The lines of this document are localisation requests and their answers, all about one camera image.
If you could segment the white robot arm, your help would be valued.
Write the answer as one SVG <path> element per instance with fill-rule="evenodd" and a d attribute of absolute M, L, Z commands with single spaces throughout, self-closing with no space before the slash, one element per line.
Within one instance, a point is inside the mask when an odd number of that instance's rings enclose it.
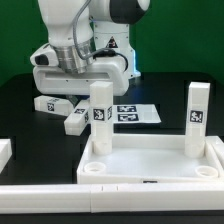
<path fill-rule="evenodd" d="M 88 95 L 96 81 L 111 82 L 113 94 L 128 90 L 135 70 L 129 27 L 150 0 L 37 0 L 48 42 L 31 57 L 43 94 Z"/>

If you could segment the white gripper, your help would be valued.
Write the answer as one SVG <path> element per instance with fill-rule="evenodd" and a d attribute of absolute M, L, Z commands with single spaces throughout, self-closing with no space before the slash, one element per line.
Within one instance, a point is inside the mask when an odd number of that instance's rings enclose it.
<path fill-rule="evenodd" d="M 89 95 L 90 85 L 96 81 L 112 82 L 113 94 L 124 95 L 129 87 L 125 66 L 121 57 L 100 57 L 82 74 L 65 73 L 58 67 L 36 66 L 33 75 L 41 93 L 67 95 L 66 98 L 72 104 L 77 104 L 79 98 L 75 95 Z"/>

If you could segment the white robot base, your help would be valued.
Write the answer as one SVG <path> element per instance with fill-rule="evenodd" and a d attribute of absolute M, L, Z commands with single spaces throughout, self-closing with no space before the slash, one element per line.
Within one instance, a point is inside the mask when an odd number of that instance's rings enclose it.
<path fill-rule="evenodd" d="M 115 24 L 97 21 L 93 24 L 95 47 L 112 48 L 124 55 L 128 60 L 126 75 L 129 79 L 136 78 L 141 73 L 136 69 L 136 53 L 130 45 L 128 24 Z"/>

